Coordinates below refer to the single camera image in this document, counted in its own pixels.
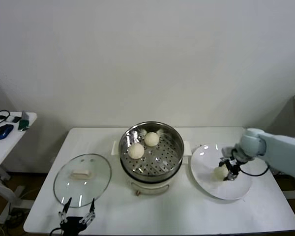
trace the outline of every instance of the blue mouse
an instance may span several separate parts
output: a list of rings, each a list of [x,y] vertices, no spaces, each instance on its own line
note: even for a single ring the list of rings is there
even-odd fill
[[[12,124],[5,124],[0,127],[0,140],[5,139],[9,133],[13,130],[14,126]]]

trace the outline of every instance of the small white table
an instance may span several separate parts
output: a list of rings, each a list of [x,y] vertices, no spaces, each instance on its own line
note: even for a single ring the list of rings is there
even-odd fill
[[[170,189],[161,195],[136,196],[126,183],[116,156],[114,140],[126,128],[74,128],[70,130],[35,200],[24,230],[48,234],[59,227],[58,212],[63,206],[53,193],[59,169],[77,155],[98,153],[112,167],[111,182],[95,203],[95,220],[82,235],[217,235],[295,230],[295,215],[273,175],[253,178],[248,194],[237,201],[212,197],[198,186],[188,165],[182,165]],[[191,148],[208,143],[236,143],[241,127],[177,128]],[[264,171],[261,160],[250,163],[252,173]],[[89,205],[70,208],[68,215],[84,216]]]
[[[32,125],[34,121],[37,119],[37,114],[36,113],[27,113],[29,116],[29,125]],[[11,112],[11,116],[18,116],[20,117],[22,115],[22,112]],[[10,122],[2,122],[0,124],[0,127],[5,125],[5,124],[12,124],[14,125],[13,130],[11,133],[3,140],[0,140],[0,177],[1,180],[9,180],[10,176],[9,174],[4,170],[2,166],[2,162],[5,160],[5,158],[8,156],[8,154],[11,152],[11,150],[15,147],[15,145],[18,143],[18,141],[22,138],[22,136],[27,132],[27,131],[19,131],[19,123],[10,123]],[[24,190],[24,186],[18,186],[16,191],[13,192],[11,189],[5,187],[1,182],[0,182],[0,195],[3,196],[5,199],[10,202],[11,209],[14,207],[18,208],[30,208],[33,202],[30,202],[28,200],[20,200],[18,197]],[[3,224],[7,217],[8,217],[8,204],[3,210],[1,216],[0,216],[0,224]]]

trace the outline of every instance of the white plate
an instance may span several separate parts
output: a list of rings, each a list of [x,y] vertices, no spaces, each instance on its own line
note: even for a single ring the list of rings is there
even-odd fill
[[[225,200],[240,199],[251,187],[250,176],[240,172],[234,181],[218,181],[213,176],[214,168],[218,167],[223,156],[221,149],[226,146],[231,145],[208,144],[199,147],[191,157],[191,172],[196,182],[209,194]],[[249,172],[248,164],[242,167]]]

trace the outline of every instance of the green object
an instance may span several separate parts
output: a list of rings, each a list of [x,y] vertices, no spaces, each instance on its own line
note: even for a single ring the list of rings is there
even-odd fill
[[[20,120],[18,129],[20,131],[25,131],[25,130],[27,130],[29,128],[29,124],[30,124],[30,122],[29,122],[28,119],[22,119],[22,120]]]

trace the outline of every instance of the floor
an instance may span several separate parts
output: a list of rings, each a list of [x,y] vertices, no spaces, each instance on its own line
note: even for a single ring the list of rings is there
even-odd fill
[[[39,188],[42,186],[46,175],[36,175],[36,174],[13,174],[11,180],[6,181],[6,185],[15,189],[19,185],[25,185],[27,188],[25,192],[32,191],[26,194],[23,199],[34,200],[39,192]],[[290,177],[278,177],[276,178],[282,190],[295,190],[295,183]],[[289,200],[289,203],[295,213],[295,200]],[[6,200],[0,196],[0,213],[6,205]],[[23,223],[18,227],[12,229],[7,228],[6,225],[2,226],[4,234],[0,230],[0,236],[34,236],[33,234],[27,234],[23,231]],[[295,236],[295,232],[285,232],[285,233],[271,233],[271,234],[258,234],[259,236]]]

